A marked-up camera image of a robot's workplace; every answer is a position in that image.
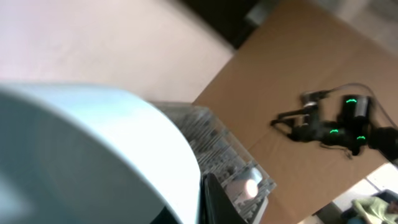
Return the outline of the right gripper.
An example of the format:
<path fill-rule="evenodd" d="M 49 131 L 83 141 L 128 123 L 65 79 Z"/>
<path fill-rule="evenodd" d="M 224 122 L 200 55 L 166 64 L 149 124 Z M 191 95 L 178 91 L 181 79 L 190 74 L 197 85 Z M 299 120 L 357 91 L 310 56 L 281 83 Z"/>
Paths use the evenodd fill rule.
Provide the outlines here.
<path fill-rule="evenodd" d="M 297 116 L 303 116 L 303 123 L 299 124 Z M 271 126 L 285 124 L 292 128 L 287 136 L 296 142 L 319 141 L 322 137 L 322 122 L 320 121 L 319 106 L 312 105 L 300 110 L 279 113 L 270 122 Z"/>

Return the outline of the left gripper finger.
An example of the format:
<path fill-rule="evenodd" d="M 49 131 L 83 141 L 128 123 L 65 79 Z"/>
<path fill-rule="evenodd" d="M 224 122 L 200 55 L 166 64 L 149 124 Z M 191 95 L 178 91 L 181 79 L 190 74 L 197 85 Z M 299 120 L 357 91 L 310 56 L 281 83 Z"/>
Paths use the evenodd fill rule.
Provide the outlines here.
<path fill-rule="evenodd" d="M 200 223 L 247 224 L 212 173 L 205 174 L 201 180 Z"/>

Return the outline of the white pink cup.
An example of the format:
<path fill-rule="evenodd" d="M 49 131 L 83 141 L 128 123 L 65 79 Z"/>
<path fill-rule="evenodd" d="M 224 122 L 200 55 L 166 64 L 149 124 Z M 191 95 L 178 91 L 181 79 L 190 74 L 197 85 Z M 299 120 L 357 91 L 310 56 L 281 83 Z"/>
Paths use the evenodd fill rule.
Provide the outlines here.
<path fill-rule="evenodd" d="M 251 200 L 258 192 L 257 183 L 252 179 L 234 180 L 226 186 L 226 193 L 232 202 Z"/>

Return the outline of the white blue cup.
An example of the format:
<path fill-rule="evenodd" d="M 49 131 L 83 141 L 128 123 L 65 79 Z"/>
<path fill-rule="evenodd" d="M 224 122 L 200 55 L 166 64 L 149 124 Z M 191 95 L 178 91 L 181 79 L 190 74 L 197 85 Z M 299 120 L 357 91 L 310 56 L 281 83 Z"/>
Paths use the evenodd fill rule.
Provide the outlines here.
<path fill-rule="evenodd" d="M 255 181 L 256 184 L 259 184 L 262 179 L 262 173 L 255 167 L 248 168 L 244 173 L 243 173 L 243 179 L 245 180 L 253 180 Z"/>

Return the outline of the light blue rice bowl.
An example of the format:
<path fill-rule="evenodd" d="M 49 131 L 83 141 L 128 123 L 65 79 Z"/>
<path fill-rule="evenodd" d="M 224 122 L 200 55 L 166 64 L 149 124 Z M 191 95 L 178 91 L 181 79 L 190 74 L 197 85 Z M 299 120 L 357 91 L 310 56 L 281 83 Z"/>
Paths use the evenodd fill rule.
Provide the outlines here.
<path fill-rule="evenodd" d="M 200 169 L 176 125 L 116 88 L 1 85 L 2 223 L 198 223 Z"/>

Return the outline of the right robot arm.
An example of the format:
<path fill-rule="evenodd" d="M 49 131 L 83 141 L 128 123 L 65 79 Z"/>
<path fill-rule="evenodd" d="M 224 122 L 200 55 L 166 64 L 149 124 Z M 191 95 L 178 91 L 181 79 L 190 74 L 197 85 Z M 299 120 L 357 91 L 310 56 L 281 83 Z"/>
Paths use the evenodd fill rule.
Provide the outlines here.
<path fill-rule="evenodd" d="M 363 147 L 379 151 L 389 162 L 397 162 L 397 128 L 379 127 L 371 121 L 374 98 L 364 95 L 342 96 L 341 111 L 335 121 L 321 117 L 320 102 L 326 90 L 300 96 L 302 109 L 280 113 L 271 126 L 284 124 L 291 131 L 285 135 L 295 142 L 318 141 L 322 146 L 341 146 L 352 156 Z"/>

